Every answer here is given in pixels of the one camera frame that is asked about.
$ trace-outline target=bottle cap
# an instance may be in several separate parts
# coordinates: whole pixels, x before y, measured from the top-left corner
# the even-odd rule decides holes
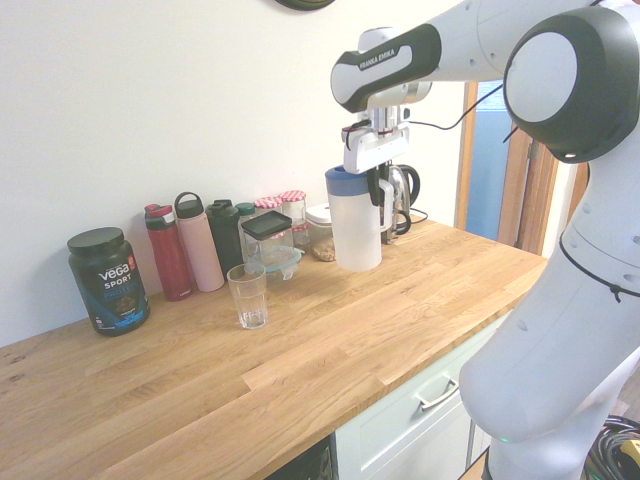
[[[124,232],[117,227],[96,228],[69,239],[67,248],[74,255],[88,257],[115,250],[124,243]]]
[[[182,197],[185,197],[187,195],[193,195],[194,197],[196,197],[196,199],[187,200],[186,202],[180,202]],[[200,200],[200,197],[192,192],[184,192],[178,195],[174,205],[176,208],[176,215],[181,219],[197,217],[202,212],[204,212],[202,200]]]
[[[152,203],[144,207],[144,221],[149,230],[166,230],[176,224],[176,216],[171,205],[160,206]]]
[[[254,213],[256,213],[256,207],[255,205],[253,205],[253,203],[249,203],[249,202],[238,203],[236,205],[236,208],[240,212],[240,215],[242,215],[243,217],[247,215],[253,215]]]
[[[237,225],[240,212],[231,206],[231,200],[216,200],[207,207],[207,217],[211,225]]]

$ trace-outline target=kettle handle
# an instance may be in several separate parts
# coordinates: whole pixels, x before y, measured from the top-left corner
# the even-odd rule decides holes
[[[382,226],[380,227],[380,233],[389,230],[391,228],[391,215],[393,215],[393,185],[382,178],[378,180],[379,187],[384,190],[384,204],[382,215]]]
[[[398,167],[405,175],[411,177],[411,183],[413,184],[413,187],[411,188],[411,193],[409,193],[409,198],[411,205],[413,205],[418,198],[418,194],[420,193],[420,175],[415,168],[409,165],[398,165]]]
[[[396,212],[398,215],[402,215],[404,217],[404,225],[402,227],[399,227],[396,230],[396,235],[404,235],[405,233],[407,233],[409,231],[409,229],[411,228],[411,215],[409,215],[407,212],[405,212],[404,210],[399,210]]]

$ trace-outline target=drawer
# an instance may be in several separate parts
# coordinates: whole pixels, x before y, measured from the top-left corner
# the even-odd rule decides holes
[[[336,430],[340,479],[369,478],[461,406],[457,393],[460,369],[504,318],[506,315]]]

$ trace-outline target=food storage container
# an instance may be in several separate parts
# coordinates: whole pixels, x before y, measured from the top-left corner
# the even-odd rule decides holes
[[[336,259],[336,248],[333,244],[329,204],[323,203],[308,208],[306,216],[311,254],[323,262],[333,262]]]

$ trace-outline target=wall clock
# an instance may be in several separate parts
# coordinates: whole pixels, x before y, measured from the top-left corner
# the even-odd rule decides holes
[[[285,7],[293,8],[295,10],[318,10],[324,8],[334,0],[276,0]]]

